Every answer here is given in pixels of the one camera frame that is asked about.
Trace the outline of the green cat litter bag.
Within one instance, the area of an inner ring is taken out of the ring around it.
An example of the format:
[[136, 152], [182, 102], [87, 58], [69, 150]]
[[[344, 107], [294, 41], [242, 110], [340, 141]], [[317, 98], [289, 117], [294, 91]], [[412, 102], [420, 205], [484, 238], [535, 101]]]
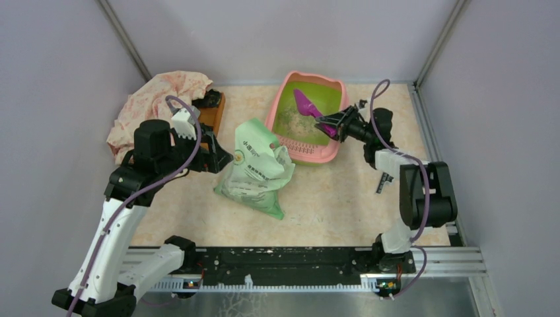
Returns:
[[233, 162], [230, 163], [214, 192], [275, 219], [284, 218], [278, 191], [290, 181], [295, 163], [286, 146], [263, 122], [252, 118], [234, 132]]

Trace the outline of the magenta plastic litter scoop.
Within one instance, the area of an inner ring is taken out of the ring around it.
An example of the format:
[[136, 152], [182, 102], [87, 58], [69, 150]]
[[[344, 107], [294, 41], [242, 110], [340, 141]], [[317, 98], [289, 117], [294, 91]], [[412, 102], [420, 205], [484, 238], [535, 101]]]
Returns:
[[300, 89], [293, 90], [293, 96], [295, 98], [297, 110], [300, 115], [305, 117], [313, 117], [314, 119], [323, 114], [317, 109], [315, 104], [301, 91]]

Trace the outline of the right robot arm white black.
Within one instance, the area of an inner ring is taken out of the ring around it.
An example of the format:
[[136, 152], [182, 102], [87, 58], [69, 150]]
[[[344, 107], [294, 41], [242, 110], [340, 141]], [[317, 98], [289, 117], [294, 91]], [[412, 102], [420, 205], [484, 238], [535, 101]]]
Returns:
[[400, 219], [376, 238], [372, 253], [375, 269], [389, 272], [406, 264], [411, 247], [426, 228], [456, 220], [458, 207], [448, 165], [398, 151], [390, 140], [390, 110], [375, 108], [370, 120], [365, 120], [356, 106], [328, 116], [313, 110], [311, 116], [316, 128], [331, 140], [342, 143], [351, 137], [363, 142], [365, 161], [399, 182]]

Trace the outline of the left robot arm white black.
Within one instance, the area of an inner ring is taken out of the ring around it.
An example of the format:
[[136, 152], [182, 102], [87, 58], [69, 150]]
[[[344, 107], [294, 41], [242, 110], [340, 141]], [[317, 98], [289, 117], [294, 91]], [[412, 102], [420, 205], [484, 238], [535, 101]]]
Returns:
[[182, 137], [164, 120], [147, 120], [134, 133], [134, 147], [111, 173], [100, 222], [74, 280], [56, 290], [52, 304], [81, 316], [131, 316], [139, 300], [165, 275], [192, 272], [195, 244], [180, 236], [166, 239], [156, 252], [127, 271], [122, 264], [131, 239], [155, 195], [178, 174], [221, 172], [233, 156], [212, 129], [195, 125], [194, 138]]

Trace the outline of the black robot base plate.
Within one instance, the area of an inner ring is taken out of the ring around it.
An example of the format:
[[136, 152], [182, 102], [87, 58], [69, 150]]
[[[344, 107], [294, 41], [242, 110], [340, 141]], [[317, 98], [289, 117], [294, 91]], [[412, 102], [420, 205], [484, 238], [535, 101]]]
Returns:
[[246, 276], [255, 286], [353, 285], [362, 274], [415, 273], [411, 252], [370, 247], [207, 247], [190, 252], [175, 273], [200, 274], [204, 286], [233, 286]]

